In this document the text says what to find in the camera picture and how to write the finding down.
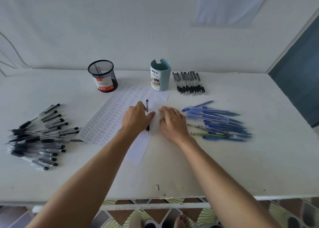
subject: left hand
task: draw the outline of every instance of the left hand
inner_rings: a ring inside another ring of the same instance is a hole
[[[139,101],[135,106],[130,106],[124,114],[122,127],[128,128],[130,131],[137,134],[146,130],[146,127],[155,116],[155,111],[150,112],[148,115],[145,115],[145,111],[146,107],[141,101]]]

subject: pen holder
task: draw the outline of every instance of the pen holder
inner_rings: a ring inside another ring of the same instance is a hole
[[[114,74],[114,64],[109,60],[98,60],[89,65],[87,71],[93,76],[99,91],[114,91],[118,84]]]
[[[164,91],[168,88],[169,78],[171,75],[171,62],[162,58],[160,63],[156,60],[151,62],[151,85],[152,88]]]

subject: label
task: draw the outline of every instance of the label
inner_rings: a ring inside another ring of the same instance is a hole
[[[99,90],[107,91],[107,90],[114,89],[114,85],[113,85],[111,77],[106,77],[104,79],[94,78],[94,81],[96,83],[96,86],[99,88]]]
[[[151,85],[153,89],[160,90],[160,72],[151,67]]]

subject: hand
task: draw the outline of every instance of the hand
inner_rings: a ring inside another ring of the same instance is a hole
[[[190,138],[187,130],[186,118],[177,109],[162,106],[159,109],[164,117],[159,121],[160,129],[164,137],[179,146]]]
[[[146,130],[146,127],[150,124],[151,120],[155,116],[155,111],[145,115],[145,105],[139,101],[135,106],[130,106],[125,112],[122,127],[128,128],[129,131],[136,133],[137,135],[141,131]]]

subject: table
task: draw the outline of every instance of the table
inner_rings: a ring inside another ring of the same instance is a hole
[[[319,196],[319,140],[267,74],[199,73],[207,95],[183,97],[171,79],[168,106],[178,110],[210,99],[214,108],[240,113],[253,138],[248,143],[205,141],[199,145],[253,196],[262,199]],[[150,72],[115,71],[124,81],[150,87]],[[82,70],[25,70],[0,86],[0,143],[51,104],[70,127],[83,127],[113,93],[97,90]],[[73,143],[59,166],[42,172],[0,148],[0,203],[43,204],[99,147]],[[155,133],[141,164],[124,161],[107,199],[196,197],[204,193],[181,151]]]

